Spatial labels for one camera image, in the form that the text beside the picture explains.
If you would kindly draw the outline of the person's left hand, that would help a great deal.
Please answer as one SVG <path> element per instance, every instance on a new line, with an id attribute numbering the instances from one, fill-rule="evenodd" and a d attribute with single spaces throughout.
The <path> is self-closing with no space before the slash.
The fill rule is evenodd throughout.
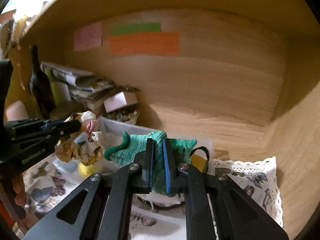
<path id="1" fill-rule="evenodd" d="M 27 195 L 25 192 L 25 185 L 23 180 L 23 174 L 17 174 L 12 178 L 12 188 L 16 193 L 15 203 L 21 207 L 24 207 L 27 203 Z"/>

